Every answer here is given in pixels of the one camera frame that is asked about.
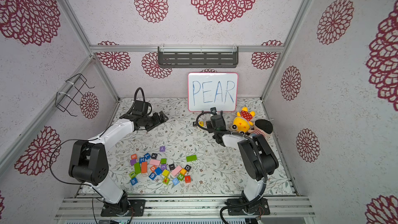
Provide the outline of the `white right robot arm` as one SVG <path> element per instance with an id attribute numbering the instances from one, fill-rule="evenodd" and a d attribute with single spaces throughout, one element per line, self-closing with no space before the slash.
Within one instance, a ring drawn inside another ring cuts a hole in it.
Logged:
<path id="1" fill-rule="evenodd" d="M 220 210 L 220 218 L 226 224 L 224 211 L 234 215 L 269 215 L 268 201 L 263 197 L 268 176 L 279 167 L 278 159 L 262 134 L 247 135 L 245 132 L 227 130 L 223 112 L 217 113 L 212 107 L 209 112 L 201 112 L 199 116 L 210 114 L 206 127 L 201 129 L 213 134 L 213 139 L 223 147 L 232 147 L 240 152 L 244 168 L 249 176 L 241 196 L 227 199 L 226 206 Z"/>

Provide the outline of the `black O letter block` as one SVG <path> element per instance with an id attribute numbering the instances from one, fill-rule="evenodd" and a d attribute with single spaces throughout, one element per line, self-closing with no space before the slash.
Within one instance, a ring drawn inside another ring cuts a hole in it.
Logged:
<path id="1" fill-rule="evenodd" d="M 184 168 L 187 172 L 189 172 L 191 170 L 191 167 L 189 165 L 186 165 Z"/>

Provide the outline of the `orange rectangular block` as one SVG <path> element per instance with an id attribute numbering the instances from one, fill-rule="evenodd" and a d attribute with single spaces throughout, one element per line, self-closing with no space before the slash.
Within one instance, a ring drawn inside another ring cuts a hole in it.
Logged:
<path id="1" fill-rule="evenodd" d="M 148 166 L 147 162 L 142 162 L 141 163 L 141 173 L 142 174 L 146 174 L 147 173 L 147 166 Z"/>

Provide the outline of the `yellow plush toy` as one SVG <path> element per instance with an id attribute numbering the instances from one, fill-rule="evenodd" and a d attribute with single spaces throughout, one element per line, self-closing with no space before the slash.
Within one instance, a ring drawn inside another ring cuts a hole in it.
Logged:
<path id="1" fill-rule="evenodd" d="M 247 107 L 243 107 L 240 112 L 237 112 L 237 116 L 233 120 L 232 130 L 241 134 L 247 133 L 254 123 L 252 122 L 256 113 L 250 112 Z"/>

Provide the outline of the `red cube block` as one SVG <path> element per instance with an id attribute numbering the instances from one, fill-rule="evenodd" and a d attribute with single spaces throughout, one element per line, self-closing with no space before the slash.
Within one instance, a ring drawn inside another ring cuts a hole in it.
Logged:
<path id="1" fill-rule="evenodd" d="M 185 182 L 188 184 L 188 183 L 191 183 L 192 182 L 192 180 L 191 180 L 191 176 L 185 176 L 184 177 L 184 180 L 185 180 Z"/>

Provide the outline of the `blue W letter block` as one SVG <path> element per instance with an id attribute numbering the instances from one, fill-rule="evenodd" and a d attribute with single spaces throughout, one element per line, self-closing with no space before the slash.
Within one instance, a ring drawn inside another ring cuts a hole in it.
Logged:
<path id="1" fill-rule="evenodd" d="M 132 186 L 134 186 L 135 184 L 137 184 L 137 183 L 138 183 L 137 178 L 131 179 L 131 180 L 130 180 L 130 183 L 131 183 Z"/>

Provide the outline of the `grey metal wall shelf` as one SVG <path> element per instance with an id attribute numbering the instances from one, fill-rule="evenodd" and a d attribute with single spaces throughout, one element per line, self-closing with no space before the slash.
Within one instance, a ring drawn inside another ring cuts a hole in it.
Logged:
<path id="1" fill-rule="evenodd" d="M 210 47 L 158 47 L 158 64 L 161 68 L 235 68 L 239 48 Z"/>

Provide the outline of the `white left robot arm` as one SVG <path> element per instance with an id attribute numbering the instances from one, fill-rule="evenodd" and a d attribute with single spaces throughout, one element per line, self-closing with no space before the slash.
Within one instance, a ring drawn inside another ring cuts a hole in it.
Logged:
<path id="1" fill-rule="evenodd" d="M 149 112 L 150 106 L 145 101 L 134 101 L 131 109 L 103 133 L 89 141 L 77 140 L 73 145 L 69 176 L 90 186 L 101 196 L 104 202 L 102 216 L 137 214 L 127 193 L 108 174 L 107 152 L 128 134 L 138 130 L 149 132 L 168 121 L 164 112 Z"/>

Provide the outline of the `pink flat block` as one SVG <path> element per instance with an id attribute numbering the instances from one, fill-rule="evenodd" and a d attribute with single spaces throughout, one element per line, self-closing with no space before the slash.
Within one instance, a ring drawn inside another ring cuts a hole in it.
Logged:
<path id="1" fill-rule="evenodd" d="M 152 166 L 160 166 L 160 164 L 161 164 L 161 161 L 160 160 L 157 160 L 157 159 L 151 159 L 150 161 L 149 161 L 149 164 L 150 165 L 152 165 Z"/>

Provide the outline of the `green rectangular block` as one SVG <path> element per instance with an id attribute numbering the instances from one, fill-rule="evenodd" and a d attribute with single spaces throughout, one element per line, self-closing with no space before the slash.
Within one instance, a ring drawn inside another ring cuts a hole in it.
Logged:
<path id="1" fill-rule="evenodd" d="M 193 162 L 197 160 L 197 156 L 196 155 L 191 155 L 191 156 L 187 156 L 186 157 L 186 161 L 187 162 Z"/>

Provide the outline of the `green tall block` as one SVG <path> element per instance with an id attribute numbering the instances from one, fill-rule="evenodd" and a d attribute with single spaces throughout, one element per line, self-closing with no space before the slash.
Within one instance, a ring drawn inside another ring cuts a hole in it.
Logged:
<path id="1" fill-rule="evenodd" d="M 140 163 L 134 164 L 134 172 L 135 172 L 135 174 L 141 173 L 141 164 Z"/>

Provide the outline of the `striped plush doll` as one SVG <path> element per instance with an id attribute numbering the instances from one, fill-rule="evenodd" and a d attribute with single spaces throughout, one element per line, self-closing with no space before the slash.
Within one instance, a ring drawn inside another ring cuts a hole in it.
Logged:
<path id="1" fill-rule="evenodd" d="M 254 122 L 254 128 L 249 130 L 249 133 L 252 135 L 261 134 L 268 141 L 272 137 L 273 130 L 274 128 L 270 121 L 258 119 Z"/>

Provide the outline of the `long pink block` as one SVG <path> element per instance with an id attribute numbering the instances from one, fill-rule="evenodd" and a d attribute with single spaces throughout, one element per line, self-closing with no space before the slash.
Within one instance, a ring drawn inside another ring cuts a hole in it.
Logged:
<path id="1" fill-rule="evenodd" d="M 173 177 L 176 177 L 176 176 L 178 176 L 178 174 L 180 173 L 181 170 L 182 170 L 182 167 L 181 167 L 181 166 L 177 166 L 177 167 L 171 172 L 171 175 L 172 175 Z"/>

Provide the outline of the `green 2 letter block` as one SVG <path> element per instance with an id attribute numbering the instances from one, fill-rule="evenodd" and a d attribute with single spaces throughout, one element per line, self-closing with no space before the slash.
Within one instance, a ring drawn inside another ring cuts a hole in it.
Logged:
<path id="1" fill-rule="evenodd" d="M 184 175 L 179 174 L 177 178 L 178 178 L 180 181 L 183 181 L 183 180 L 184 180 Z"/>

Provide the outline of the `pink framed whiteboard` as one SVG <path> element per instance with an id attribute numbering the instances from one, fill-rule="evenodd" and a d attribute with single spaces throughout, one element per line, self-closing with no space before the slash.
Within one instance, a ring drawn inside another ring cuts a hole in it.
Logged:
<path id="1" fill-rule="evenodd" d="M 201 112 L 215 107 L 233 112 L 237 105 L 237 73 L 190 73 L 188 75 L 188 110 Z"/>

